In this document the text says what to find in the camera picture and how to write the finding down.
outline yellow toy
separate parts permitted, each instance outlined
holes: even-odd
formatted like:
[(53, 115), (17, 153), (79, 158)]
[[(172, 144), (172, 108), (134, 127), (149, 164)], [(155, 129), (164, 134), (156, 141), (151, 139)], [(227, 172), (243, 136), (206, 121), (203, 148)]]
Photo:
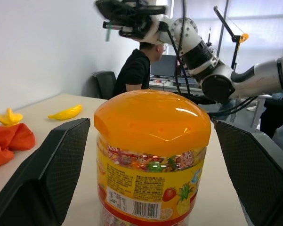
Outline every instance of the yellow toy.
[(0, 114), (0, 122), (4, 126), (13, 126), (18, 124), (23, 119), (23, 115), (14, 114), (11, 108), (6, 110), (5, 114)]
[(56, 119), (56, 120), (67, 120), (77, 116), (83, 110), (82, 105), (76, 105), (72, 108), (67, 110), (61, 111), (56, 114), (49, 115), (49, 119)]

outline person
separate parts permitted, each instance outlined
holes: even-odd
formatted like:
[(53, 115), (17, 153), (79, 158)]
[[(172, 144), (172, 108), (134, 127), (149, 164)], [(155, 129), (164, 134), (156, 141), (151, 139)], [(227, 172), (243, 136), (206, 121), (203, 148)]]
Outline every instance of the person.
[(161, 59), (163, 50), (163, 45), (141, 42), (139, 50), (134, 50), (122, 67), (113, 97), (133, 90), (149, 89), (151, 64)]
[(260, 131), (272, 138), (276, 129), (283, 125), (283, 92), (273, 94), (272, 99), (267, 99), (265, 108), (260, 117)]

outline strawberry illustration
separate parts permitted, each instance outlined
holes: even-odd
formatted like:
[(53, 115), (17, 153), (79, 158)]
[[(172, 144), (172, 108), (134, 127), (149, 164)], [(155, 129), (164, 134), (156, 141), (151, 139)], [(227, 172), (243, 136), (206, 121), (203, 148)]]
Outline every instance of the strawberry illustration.
[(170, 188), (168, 188), (164, 191), (162, 200), (164, 202), (168, 202), (168, 201), (172, 200), (176, 196), (176, 194), (177, 194), (176, 189), (174, 187), (170, 187)]

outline white table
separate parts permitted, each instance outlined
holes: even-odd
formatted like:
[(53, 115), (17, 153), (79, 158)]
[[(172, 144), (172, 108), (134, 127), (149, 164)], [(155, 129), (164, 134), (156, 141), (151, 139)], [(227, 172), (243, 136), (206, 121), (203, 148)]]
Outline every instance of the white table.
[[(68, 210), (64, 226), (98, 226), (100, 202), (97, 197), (96, 135), (93, 113), (104, 100), (61, 94), (32, 106), (20, 109), (25, 123), (35, 134), (37, 145), (31, 151), (17, 152), (15, 158), (0, 167), (0, 190), (18, 166), (38, 148), (47, 134), (60, 121), (47, 120), (47, 115), (82, 104), (83, 112), (76, 118), (89, 117), (91, 127), (81, 167), (81, 175)], [(212, 129), (196, 205), (190, 226), (247, 226), (237, 194), (229, 178), (218, 137)]]
[[(155, 83), (154, 81), (150, 81), (150, 89), (164, 90), (164, 91), (168, 91), (168, 92), (178, 92), (177, 87), (173, 86), (172, 82), (162, 84), (162, 83)], [(180, 90), (181, 90), (182, 93), (187, 93), (186, 87), (180, 87)], [(198, 94), (198, 95), (203, 94), (202, 90), (197, 89), (197, 88), (190, 88), (190, 92), (192, 94)], [(272, 98), (272, 97), (270, 95), (261, 95), (257, 98), (258, 105), (257, 105), (257, 108), (254, 112), (254, 116), (253, 116), (253, 119), (252, 119), (252, 122), (251, 122), (251, 128), (256, 129), (256, 127), (258, 126), (260, 116), (263, 113), (265, 101), (268, 98)]]

